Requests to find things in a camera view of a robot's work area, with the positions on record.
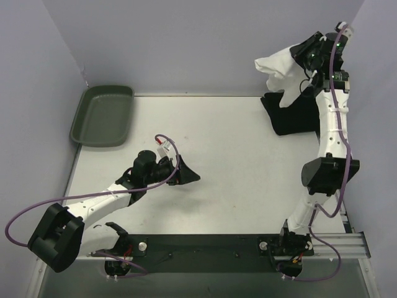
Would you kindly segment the white t-shirt with robot print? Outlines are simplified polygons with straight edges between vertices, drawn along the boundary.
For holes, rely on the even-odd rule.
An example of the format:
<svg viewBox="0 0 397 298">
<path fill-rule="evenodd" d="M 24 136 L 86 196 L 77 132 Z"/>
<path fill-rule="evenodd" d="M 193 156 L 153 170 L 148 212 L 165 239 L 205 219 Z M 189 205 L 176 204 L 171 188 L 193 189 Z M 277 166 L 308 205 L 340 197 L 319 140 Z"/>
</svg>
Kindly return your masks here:
<svg viewBox="0 0 397 298">
<path fill-rule="evenodd" d="M 300 83 L 306 79 L 304 69 L 292 58 L 291 47 L 254 60 L 256 70 L 269 75 L 267 89 L 272 92 L 283 91 L 280 108 L 289 107 L 300 96 Z"/>
</svg>

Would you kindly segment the black t-shirt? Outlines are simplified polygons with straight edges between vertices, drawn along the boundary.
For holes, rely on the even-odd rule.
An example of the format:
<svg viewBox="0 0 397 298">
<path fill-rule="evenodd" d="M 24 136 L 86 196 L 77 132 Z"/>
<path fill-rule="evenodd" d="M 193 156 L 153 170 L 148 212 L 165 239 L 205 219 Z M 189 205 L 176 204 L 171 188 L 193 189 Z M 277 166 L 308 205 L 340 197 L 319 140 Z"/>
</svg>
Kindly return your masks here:
<svg viewBox="0 0 397 298">
<path fill-rule="evenodd" d="M 261 97 L 274 132 L 279 136 L 315 132 L 319 136 L 319 111 L 313 89 L 303 91 L 288 107 L 279 106 L 282 96 L 283 93 L 265 93 Z"/>
</svg>

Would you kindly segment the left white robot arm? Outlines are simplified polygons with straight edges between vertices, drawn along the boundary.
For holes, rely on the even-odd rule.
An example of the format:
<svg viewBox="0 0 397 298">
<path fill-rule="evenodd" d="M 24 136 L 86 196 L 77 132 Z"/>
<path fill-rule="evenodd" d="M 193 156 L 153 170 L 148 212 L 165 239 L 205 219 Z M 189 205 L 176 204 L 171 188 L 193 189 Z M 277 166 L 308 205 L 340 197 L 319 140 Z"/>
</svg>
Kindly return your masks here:
<svg viewBox="0 0 397 298">
<path fill-rule="evenodd" d="M 143 150 L 120 178 L 106 190 L 85 200 L 47 208 L 30 240 L 28 249 L 59 273 L 78 256 L 100 252 L 130 256 L 136 249 L 126 230 L 114 222 L 99 221 L 116 210 L 129 207 L 140 200 L 151 184 L 165 182 L 170 186 L 189 184 L 200 180 L 180 155 L 179 164 L 155 152 Z"/>
</svg>

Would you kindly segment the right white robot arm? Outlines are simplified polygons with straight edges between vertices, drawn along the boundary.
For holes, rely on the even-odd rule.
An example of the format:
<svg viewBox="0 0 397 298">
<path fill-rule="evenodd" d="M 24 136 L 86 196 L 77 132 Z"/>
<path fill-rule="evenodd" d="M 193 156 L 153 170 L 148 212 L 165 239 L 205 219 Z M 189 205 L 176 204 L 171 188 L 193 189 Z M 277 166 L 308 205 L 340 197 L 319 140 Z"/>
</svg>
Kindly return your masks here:
<svg viewBox="0 0 397 298">
<path fill-rule="evenodd" d="M 300 88 L 307 80 L 319 112 L 318 156 L 302 168 L 306 194 L 287 219 L 288 230 L 297 235 L 309 234 L 317 211 L 336 192 L 344 194 L 360 166 L 347 140 L 350 79 L 342 69 L 342 53 L 351 37 L 345 24 L 325 35 L 317 32 L 287 51 L 287 86 Z"/>
</svg>

